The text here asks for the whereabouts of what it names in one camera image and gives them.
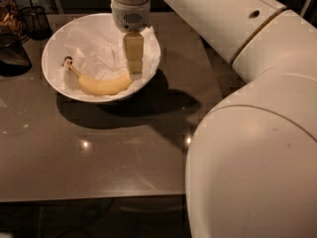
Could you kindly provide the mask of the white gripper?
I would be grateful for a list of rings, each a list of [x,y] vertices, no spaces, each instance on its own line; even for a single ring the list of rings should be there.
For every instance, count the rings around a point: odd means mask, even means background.
[[[117,28],[129,32],[123,38],[123,47],[130,77],[140,79],[144,56],[144,37],[140,32],[150,25],[151,0],[111,0],[111,9]]]

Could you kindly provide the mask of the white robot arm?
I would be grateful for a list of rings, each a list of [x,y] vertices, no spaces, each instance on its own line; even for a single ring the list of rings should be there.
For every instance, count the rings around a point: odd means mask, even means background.
[[[317,238],[317,30],[275,0],[163,0],[244,80],[200,122],[185,187],[192,238]],[[111,0],[142,28],[150,0]]]

